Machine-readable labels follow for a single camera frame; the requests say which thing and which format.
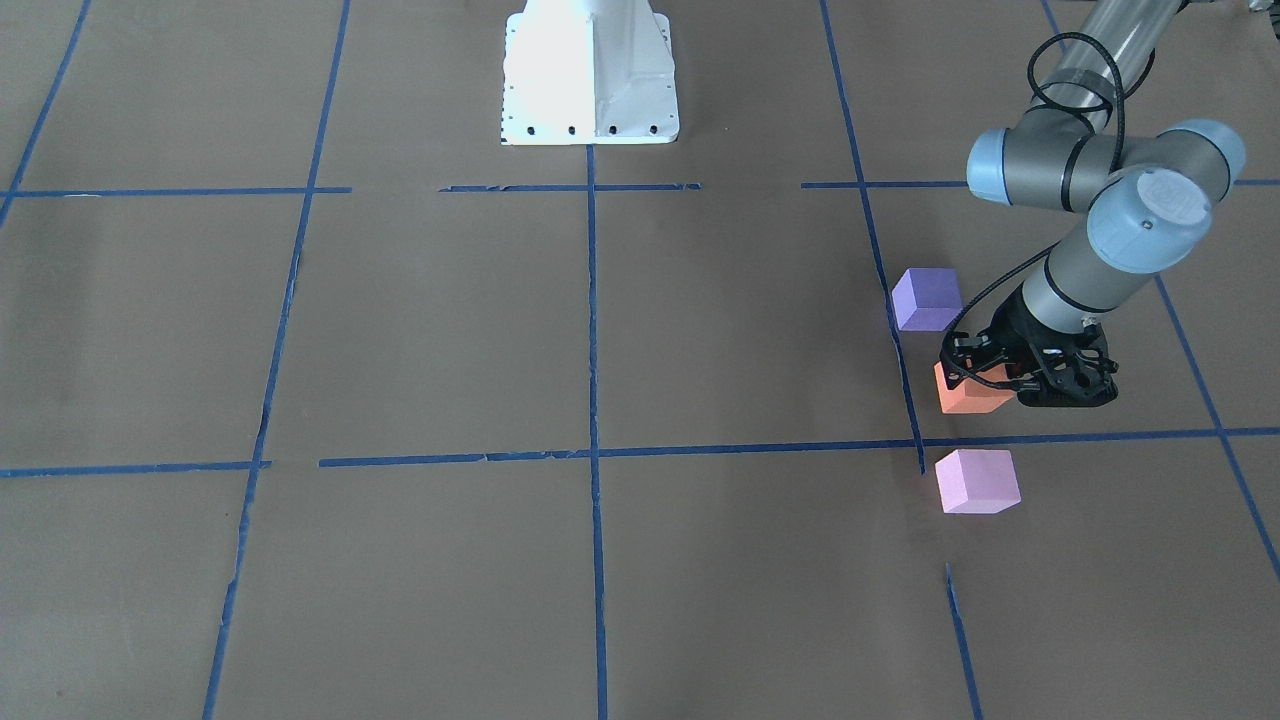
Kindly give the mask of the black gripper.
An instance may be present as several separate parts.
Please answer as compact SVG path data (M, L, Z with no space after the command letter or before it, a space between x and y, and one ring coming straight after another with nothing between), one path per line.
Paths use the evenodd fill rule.
M1028 407L1100 407L1119 396L1102 325L1062 333L1041 323L1015 290L970 337L951 329L940 351L947 389L1010 389Z

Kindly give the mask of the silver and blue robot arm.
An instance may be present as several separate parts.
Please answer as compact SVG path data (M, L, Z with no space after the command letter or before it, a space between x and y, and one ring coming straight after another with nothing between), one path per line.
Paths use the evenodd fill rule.
M1100 1L1051 73L1027 63L1030 106L984 132L966 161L978 199L1080 215L1014 269L1020 284L975 334L945 329L943 389L983 386L1029 407L1098 407L1117 397L1102 320L1208 233L1247 163L1230 126L1189 119L1129 135L1126 104L1146 82L1181 1Z

